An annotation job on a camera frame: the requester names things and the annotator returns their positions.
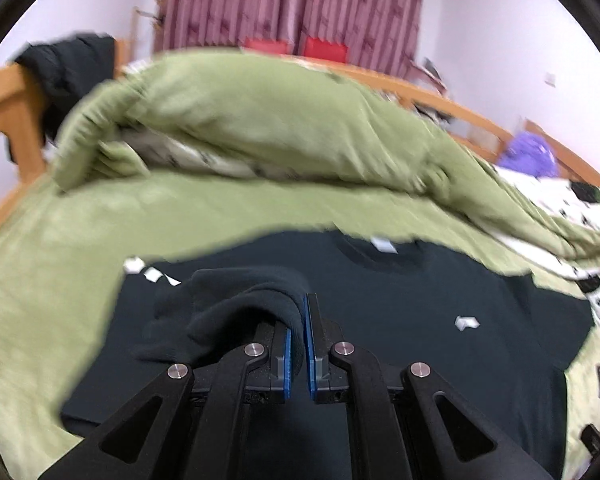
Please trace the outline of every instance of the pink curtain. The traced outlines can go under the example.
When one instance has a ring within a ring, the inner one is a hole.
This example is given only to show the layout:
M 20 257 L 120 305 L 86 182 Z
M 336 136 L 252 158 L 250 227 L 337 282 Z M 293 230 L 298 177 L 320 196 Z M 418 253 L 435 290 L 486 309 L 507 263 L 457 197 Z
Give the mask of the pink curtain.
M 307 36 L 344 43 L 348 62 L 408 78 L 422 0 L 304 0 L 299 49 Z
M 408 78 L 422 0 L 162 0 L 155 50 L 307 36 L 344 43 L 349 63 Z
M 236 45 L 245 38 L 293 40 L 288 27 L 278 32 L 281 8 L 282 0 L 161 0 L 154 50 Z

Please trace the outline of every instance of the metal screw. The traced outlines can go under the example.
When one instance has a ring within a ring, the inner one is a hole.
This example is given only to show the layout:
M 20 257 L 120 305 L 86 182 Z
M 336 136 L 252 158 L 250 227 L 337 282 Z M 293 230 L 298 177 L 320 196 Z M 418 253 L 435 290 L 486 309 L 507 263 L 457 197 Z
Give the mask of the metal screw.
M 183 365 L 180 363 L 171 365 L 169 367 L 169 369 L 167 370 L 167 375 L 171 379 L 181 379 L 188 373 L 189 373 L 189 369 L 187 368 L 187 365 Z
M 349 355 L 353 354 L 353 352 L 356 350 L 356 347 L 351 343 L 347 343 L 346 341 L 340 341 L 339 343 L 333 345 L 333 349 L 335 350 L 336 354 Z
M 244 353 L 250 357 L 258 357 L 264 354 L 264 346 L 260 343 L 249 343 L 244 347 Z
M 411 365 L 411 373 L 416 377 L 427 377 L 431 373 L 431 368 L 425 363 L 414 363 Z

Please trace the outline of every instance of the purple cloth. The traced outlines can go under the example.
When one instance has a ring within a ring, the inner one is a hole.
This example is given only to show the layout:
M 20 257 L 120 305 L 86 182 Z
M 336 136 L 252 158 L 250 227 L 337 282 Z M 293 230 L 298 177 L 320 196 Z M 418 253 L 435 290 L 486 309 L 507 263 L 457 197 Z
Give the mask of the purple cloth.
M 551 146 L 543 137 L 530 132 L 517 134 L 496 164 L 531 176 L 558 176 L 558 165 Z

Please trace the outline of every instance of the electrical outlet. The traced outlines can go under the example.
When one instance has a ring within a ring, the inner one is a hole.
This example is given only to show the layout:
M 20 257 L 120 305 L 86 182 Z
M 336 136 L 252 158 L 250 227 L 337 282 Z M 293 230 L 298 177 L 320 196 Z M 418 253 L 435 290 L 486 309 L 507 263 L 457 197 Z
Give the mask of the electrical outlet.
M 555 88 L 555 74 L 547 72 L 544 75 L 544 82 L 552 88 Z

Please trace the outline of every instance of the red chair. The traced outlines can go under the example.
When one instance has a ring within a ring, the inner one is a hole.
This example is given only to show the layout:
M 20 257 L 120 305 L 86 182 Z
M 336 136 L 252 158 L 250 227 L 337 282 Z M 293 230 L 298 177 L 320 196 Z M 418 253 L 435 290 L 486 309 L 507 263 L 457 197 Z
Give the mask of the red chair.
M 329 41 L 319 40 L 318 38 L 307 38 L 304 42 L 302 55 L 305 57 L 346 63 L 348 51 L 349 47 L 341 43 L 331 43 Z
M 253 38 L 247 38 L 244 40 L 244 47 L 266 54 L 278 54 L 279 56 L 286 56 L 289 54 L 289 44 L 286 41 L 254 40 Z

